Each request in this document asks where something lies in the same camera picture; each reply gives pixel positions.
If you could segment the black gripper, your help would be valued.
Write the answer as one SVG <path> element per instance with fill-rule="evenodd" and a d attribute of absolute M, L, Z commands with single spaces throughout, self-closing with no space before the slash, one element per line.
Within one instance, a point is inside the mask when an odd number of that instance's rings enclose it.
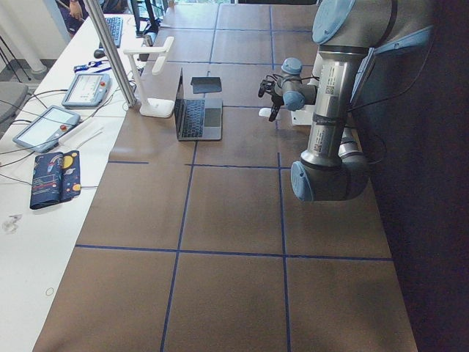
<path fill-rule="evenodd" d="M 278 86 L 280 79 L 277 78 L 275 81 L 267 82 L 267 93 L 271 96 L 272 107 L 270 110 L 269 121 L 273 122 L 276 120 L 280 108 L 284 105 L 284 100 L 281 94 L 278 94 L 276 87 Z"/>

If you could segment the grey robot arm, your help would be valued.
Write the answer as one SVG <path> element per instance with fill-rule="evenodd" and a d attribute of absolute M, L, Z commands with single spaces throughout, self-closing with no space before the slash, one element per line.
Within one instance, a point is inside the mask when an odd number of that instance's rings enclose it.
<path fill-rule="evenodd" d="M 432 25 L 433 1 L 321 1 L 312 26 L 318 46 L 316 84 L 303 84 L 299 59 L 288 58 L 276 83 L 265 83 L 273 99 L 270 119 L 312 105 L 309 143 L 291 166 L 298 199 L 343 201 L 357 197 L 369 165 L 346 126 L 355 78 L 370 48 L 400 43 Z"/>

